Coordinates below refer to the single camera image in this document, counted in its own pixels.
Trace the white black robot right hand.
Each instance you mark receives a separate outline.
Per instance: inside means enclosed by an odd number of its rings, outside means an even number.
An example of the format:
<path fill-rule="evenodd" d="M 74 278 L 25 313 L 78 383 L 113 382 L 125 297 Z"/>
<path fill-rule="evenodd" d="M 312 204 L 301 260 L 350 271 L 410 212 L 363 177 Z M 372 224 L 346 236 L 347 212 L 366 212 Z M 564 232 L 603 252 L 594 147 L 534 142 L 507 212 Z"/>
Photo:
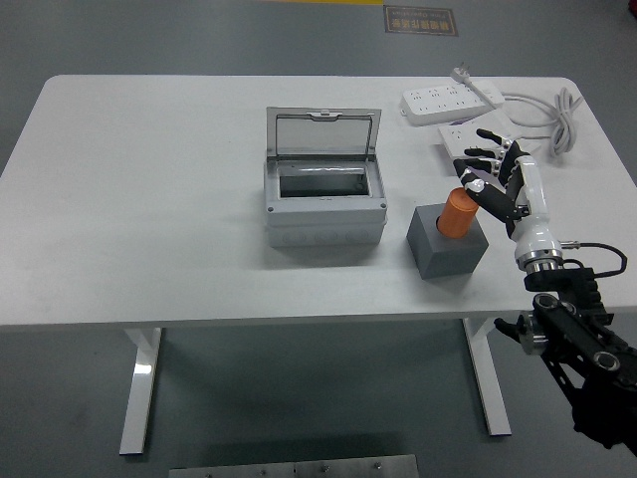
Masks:
<path fill-rule="evenodd" d="M 562 266 L 562 248 L 549 230 L 549 212 L 535 159 L 519 144 L 490 130 L 477 136 L 492 148 L 467 148 L 453 161 L 467 195 L 503 222 L 516 244 L 515 261 L 527 273 Z"/>

